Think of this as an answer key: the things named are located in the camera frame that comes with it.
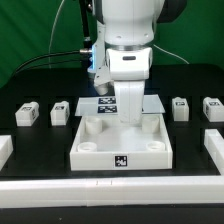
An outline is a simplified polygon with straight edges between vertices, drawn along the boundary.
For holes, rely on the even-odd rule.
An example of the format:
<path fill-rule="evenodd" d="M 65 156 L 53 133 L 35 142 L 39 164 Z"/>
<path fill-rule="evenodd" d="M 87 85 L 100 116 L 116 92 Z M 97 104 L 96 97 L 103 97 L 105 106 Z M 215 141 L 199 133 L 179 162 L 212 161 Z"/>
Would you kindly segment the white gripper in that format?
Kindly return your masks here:
<path fill-rule="evenodd" d="M 107 50 L 109 75 L 114 82 L 118 117 L 121 122 L 141 120 L 145 81 L 149 78 L 152 49 L 135 51 Z"/>

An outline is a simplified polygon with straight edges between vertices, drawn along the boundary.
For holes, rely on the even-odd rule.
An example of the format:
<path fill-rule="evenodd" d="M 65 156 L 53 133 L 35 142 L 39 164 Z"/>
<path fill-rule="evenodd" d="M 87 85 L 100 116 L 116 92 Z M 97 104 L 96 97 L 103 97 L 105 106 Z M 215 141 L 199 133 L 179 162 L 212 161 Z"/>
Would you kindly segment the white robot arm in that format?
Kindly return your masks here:
<path fill-rule="evenodd" d="M 117 112 L 124 123 L 141 120 L 145 81 L 153 61 L 158 23 L 179 17 L 187 0 L 81 0 L 97 20 L 88 73 L 100 95 L 114 87 Z"/>

